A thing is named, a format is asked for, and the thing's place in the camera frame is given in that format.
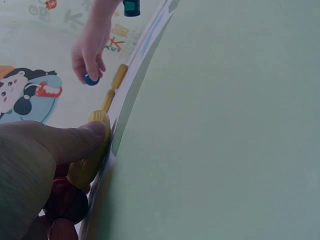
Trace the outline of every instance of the red bead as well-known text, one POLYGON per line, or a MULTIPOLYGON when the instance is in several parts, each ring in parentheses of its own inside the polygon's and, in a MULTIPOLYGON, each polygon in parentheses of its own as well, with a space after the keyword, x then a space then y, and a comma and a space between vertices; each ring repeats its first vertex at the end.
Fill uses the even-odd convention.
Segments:
POLYGON ((73 186, 66 177, 57 177, 43 211, 50 221, 64 218, 77 224, 88 213, 88 199, 85 192, 73 186))
POLYGON ((91 185, 89 184, 83 191, 87 195, 91 190, 91 185))
POLYGON ((58 218, 50 230, 50 240, 78 240, 74 223, 68 219, 58 218))
POLYGON ((46 215, 42 215, 40 217, 40 220, 45 228, 45 232, 46 232, 46 236, 49 238, 49 234, 50 234, 50 229, 52 227, 52 222, 48 221, 48 218, 46 215))
POLYGON ((68 175, 68 171, 69 171, 69 163, 65 163, 65 164, 60 164, 56 166, 56 170, 55 170, 55 174, 54 177, 58 178, 58 177, 66 177, 68 175))

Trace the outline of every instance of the orange hat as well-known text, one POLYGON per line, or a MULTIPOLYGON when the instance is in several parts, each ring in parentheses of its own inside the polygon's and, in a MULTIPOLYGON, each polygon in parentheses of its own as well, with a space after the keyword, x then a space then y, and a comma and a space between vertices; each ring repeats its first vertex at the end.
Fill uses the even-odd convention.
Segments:
POLYGON ((0 65, 0 80, 3 79, 8 73, 11 73, 15 68, 13 66, 0 65))

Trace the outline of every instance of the child's hand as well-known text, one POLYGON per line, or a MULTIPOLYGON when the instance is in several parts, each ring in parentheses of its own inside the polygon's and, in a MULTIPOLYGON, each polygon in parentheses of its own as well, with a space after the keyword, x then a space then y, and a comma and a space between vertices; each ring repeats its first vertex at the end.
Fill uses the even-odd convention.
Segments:
POLYGON ((107 45, 111 31, 111 17, 107 22, 88 21, 80 37, 72 48, 72 68, 78 79, 85 84, 85 74, 93 81, 102 77, 106 66, 102 53, 107 45))

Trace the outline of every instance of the adult hand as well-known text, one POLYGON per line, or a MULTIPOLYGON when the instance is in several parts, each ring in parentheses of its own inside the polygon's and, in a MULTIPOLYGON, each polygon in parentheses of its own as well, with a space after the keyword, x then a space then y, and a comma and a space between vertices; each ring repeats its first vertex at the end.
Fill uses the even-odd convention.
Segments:
POLYGON ((111 31, 111 16, 105 22, 89 20, 71 50, 72 68, 77 78, 85 84, 86 73, 93 81, 103 76, 106 66, 102 53, 111 31))
MULTIPOLYGON (((47 239, 38 215, 50 196, 57 165, 89 156, 105 130, 100 121, 68 129, 34 121, 0 124, 0 239, 47 239)), ((75 231, 63 220, 54 228, 62 228, 62 235, 51 240, 69 239, 64 234, 75 231)))

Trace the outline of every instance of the light green surface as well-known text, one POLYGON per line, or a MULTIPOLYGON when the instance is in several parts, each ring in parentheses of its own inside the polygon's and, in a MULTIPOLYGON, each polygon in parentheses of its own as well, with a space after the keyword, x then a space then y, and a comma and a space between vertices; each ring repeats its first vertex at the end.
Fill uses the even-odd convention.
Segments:
POLYGON ((320 239, 320 2, 183 0, 117 154, 100 239, 320 239))

